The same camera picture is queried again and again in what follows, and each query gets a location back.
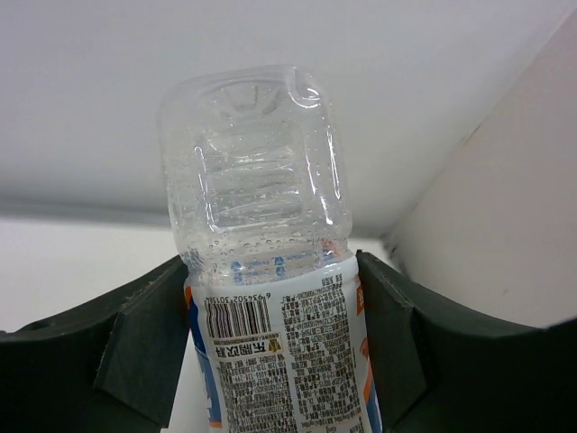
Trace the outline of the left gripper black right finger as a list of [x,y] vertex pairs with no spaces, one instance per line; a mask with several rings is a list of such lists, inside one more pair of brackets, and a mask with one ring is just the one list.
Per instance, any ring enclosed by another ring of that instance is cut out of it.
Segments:
[[573,432],[576,323],[482,314],[358,252],[371,366],[388,432]]

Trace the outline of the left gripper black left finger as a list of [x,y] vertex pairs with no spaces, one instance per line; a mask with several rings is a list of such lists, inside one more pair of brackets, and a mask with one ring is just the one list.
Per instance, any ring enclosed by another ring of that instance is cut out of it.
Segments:
[[3,432],[160,432],[188,339],[177,256],[73,309],[1,334]]

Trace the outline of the clear labelled plastic bottle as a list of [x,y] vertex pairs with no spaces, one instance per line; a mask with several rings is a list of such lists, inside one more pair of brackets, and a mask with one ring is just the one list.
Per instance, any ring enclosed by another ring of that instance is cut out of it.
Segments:
[[329,96],[295,66],[192,78],[158,126],[213,432],[380,432]]

